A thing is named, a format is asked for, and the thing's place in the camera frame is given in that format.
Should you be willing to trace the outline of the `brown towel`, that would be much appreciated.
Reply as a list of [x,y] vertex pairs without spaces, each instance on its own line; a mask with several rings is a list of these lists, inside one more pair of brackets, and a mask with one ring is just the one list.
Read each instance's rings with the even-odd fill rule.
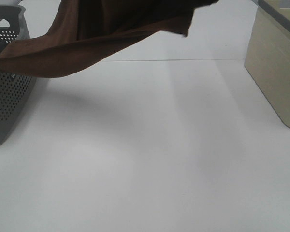
[[187,36],[211,0],[63,0],[49,31],[0,52],[0,71],[58,78],[82,71],[159,31]]

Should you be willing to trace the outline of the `grey perforated laundry basket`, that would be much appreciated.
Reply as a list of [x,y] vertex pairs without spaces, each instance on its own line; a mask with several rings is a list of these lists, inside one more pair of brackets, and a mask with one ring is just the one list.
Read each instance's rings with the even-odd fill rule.
[[[0,53],[14,40],[29,39],[25,8],[0,5]],[[0,72],[0,145],[8,137],[36,83],[36,77]]]

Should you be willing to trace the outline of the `beige plastic storage basket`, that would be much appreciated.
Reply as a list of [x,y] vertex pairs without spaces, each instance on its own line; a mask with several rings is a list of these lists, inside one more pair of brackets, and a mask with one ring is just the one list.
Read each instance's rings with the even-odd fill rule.
[[290,0],[260,0],[244,66],[290,128]]

